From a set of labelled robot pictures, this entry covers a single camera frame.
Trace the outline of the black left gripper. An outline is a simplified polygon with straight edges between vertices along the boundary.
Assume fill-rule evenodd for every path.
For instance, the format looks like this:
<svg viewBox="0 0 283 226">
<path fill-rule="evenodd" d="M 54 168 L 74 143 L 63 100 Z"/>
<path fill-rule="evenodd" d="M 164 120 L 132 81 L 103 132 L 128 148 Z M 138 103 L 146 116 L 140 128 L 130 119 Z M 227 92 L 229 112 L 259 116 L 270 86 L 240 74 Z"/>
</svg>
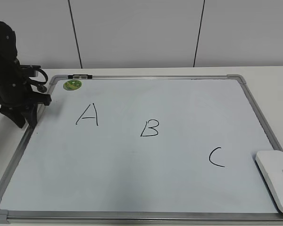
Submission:
<svg viewBox="0 0 283 226">
<path fill-rule="evenodd" d="M 48 76 L 44 70 L 38 69 L 37 77 L 23 74 L 20 64 L 0 61 L 0 113 L 12 120 L 19 128 L 25 121 L 31 128 L 37 125 L 37 109 L 39 104 L 50 105 L 51 97 L 46 94 L 45 84 Z"/>
</svg>

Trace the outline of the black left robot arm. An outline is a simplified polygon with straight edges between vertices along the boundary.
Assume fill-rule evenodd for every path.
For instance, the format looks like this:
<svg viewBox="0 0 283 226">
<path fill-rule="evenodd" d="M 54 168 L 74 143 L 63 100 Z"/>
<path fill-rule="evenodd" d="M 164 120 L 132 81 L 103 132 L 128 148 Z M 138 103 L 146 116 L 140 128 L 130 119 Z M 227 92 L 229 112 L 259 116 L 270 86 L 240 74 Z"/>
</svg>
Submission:
<svg viewBox="0 0 283 226">
<path fill-rule="evenodd" d="M 19 128 L 37 125 L 39 104 L 49 106 L 45 84 L 48 76 L 39 65 L 21 65 L 17 58 L 16 34 L 0 21 L 0 113 Z"/>
</svg>

